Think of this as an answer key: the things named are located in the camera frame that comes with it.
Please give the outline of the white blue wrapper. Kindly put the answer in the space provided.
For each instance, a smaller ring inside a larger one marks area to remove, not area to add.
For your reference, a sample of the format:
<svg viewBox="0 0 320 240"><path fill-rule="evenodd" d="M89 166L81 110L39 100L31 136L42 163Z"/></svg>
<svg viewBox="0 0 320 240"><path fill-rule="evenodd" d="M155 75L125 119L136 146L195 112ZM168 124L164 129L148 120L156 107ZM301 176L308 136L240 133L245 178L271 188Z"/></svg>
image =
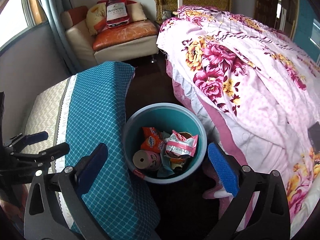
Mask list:
<svg viewBox="0 0 320 240"><path fill-rule="evenodd" d="M169 176L172 176L174 174L174 171L171 168L171 162L168 157L165 156L164 153L161 153L161 166L158 169L157 177L158 178L167 178Z"/></svg>

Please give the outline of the orange seat cushion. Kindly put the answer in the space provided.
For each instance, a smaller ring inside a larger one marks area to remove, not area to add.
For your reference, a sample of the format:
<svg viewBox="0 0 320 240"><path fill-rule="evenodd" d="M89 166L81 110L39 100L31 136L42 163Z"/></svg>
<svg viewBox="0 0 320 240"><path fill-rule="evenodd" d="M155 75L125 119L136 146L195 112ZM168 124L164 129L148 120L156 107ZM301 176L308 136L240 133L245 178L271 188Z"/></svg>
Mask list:
<svg viewBox="0 0 320 240"><path fill-rule="evenodd" d="M94 51L158 34L156 26L150 21L137 21L99 33L92 45Z"/></svg>

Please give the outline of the red Hennessy gift bag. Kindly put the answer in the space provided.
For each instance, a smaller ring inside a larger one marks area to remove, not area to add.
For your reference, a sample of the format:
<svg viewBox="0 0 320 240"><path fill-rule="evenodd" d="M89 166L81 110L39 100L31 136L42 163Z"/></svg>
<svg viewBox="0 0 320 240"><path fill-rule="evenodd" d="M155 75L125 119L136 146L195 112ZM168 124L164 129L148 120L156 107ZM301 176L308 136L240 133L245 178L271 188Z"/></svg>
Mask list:
<svg viewBox="0 0 320 240"><path fill-rule="evenodd" d="M106 25L108 28L116 28L127 25L130 22L127 10L127 0L106 1Z"/></svg>

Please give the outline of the pink cartoon paper cup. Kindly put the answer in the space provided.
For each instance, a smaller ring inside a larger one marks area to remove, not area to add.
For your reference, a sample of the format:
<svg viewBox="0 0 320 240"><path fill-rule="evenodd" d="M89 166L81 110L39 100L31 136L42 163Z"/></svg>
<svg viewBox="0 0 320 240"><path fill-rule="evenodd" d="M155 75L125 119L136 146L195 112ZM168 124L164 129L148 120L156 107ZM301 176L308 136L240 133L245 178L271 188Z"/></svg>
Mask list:
<svg viewBox="0 0 320 240"><path fill-rule="evenodd" d="M135 167L141 170L157 170L162 163L158 153L147 150L137 151L132 161Z"/></svg>

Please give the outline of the teal patterned mattress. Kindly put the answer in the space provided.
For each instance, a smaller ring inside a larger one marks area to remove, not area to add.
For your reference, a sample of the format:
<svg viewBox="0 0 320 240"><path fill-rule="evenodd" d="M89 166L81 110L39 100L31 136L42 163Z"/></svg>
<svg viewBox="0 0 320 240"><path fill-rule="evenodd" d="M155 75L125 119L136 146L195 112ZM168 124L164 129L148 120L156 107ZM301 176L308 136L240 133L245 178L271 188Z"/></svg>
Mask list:
<svg viewBox="0 0 320 240"><path fill-rule="evenodd" d="M112 239L155 239L159 211L143 181L130 174L123 144L125 98L134 68L105 62L75 74L39 94L25 125L25 134L45 131L48 139L24 149L38 152L66 142L67 155L52 163L50 172L74 166L99 143L108 158L83 200Z"/></svg>

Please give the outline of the pink floral quilt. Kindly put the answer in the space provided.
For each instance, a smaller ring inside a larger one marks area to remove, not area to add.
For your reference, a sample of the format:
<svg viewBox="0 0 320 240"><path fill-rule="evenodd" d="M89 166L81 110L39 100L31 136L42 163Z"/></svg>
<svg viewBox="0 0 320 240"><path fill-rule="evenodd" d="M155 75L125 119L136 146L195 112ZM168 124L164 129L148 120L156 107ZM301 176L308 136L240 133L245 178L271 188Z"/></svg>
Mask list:
<svg viewBox="0 0 320 240"><path fill-rule="evenodd" d="M290 236L304 233L319 201L319 153L308 135L319 123L319 66L283 33L211 7L180 7L157 46L176 98L208 137L240 165L280 172Z"/></svg>

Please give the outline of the teal plastic trash bin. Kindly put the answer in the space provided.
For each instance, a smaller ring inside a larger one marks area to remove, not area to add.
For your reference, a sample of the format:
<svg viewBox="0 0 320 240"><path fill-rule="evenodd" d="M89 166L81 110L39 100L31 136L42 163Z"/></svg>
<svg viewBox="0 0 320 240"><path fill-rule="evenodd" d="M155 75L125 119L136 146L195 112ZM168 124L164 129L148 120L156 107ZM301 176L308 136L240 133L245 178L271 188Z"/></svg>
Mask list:
<svg viewBox="0 0 320 240"><path fill-rule="evenodd" d="M159 155L164 153L170 159L172 176L158 178L159 168L141 170L133 164L133 155L145 140L143 127L154 127L161 134L164 146ZM207 151L203 124L191 111L173 103L156 103L138 110L124 125L122 140L129 170L154 184L172 184L187 178L199 168Z"/></svg>

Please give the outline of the yellow plush pillow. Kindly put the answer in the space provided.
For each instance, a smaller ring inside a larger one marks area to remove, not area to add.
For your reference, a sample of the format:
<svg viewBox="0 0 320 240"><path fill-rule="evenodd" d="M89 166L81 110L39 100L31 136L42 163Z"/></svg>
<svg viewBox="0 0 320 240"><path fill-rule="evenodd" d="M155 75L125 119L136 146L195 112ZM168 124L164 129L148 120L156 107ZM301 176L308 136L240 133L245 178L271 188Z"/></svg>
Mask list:
<svg viewBox="0 0 320 240"><path fill-rule="evenodd" d="M97 35L106 27L106 5L98 3L86 15L86 25L91 36Z"/></svg>

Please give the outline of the teal glass wardrobe door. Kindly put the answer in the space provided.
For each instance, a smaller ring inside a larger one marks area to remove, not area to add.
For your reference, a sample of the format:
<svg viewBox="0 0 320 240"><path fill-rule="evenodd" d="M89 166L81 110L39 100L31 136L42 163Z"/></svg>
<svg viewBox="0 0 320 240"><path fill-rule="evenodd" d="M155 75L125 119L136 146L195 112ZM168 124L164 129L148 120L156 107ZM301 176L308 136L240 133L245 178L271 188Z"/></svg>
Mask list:
<svg viewBox="0 0 320 240"><path fill-rule="evenodd" d="M319 37L312 37L314 30L319 33L319 18L308 0L299 0L298 22L293 41L317 63Z"/></svg>

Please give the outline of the orange Ovaltine packet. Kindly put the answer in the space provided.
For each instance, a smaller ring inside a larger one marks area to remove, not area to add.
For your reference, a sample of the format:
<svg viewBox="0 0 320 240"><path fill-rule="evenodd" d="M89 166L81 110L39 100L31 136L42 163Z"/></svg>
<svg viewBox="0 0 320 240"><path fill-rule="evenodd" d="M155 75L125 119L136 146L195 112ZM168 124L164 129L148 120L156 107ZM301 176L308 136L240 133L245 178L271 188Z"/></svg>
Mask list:
<svg viewBox="0 0 320 240"><path fill-rule="evenodd" d="M164 141L159 131L154 127L143 127L142 130L145 140L141 144L140 149L160 153L164 146Z"/></svg>

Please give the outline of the grey window curtain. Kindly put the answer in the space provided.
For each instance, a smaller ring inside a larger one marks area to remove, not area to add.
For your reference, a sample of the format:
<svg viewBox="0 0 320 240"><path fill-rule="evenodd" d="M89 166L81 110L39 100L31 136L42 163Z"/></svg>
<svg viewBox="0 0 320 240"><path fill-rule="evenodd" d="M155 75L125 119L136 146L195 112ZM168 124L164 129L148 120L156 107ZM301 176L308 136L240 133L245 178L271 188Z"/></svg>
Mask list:
<svg viewBox="0 0 320 240"><path fill-rule="evenodd" d="M60 17L61 13L72 8L70 0L39 0L39 2L48 19L55 44L67 70L72 75L82 71L82 67L67 41L66 29Z"/></svg>

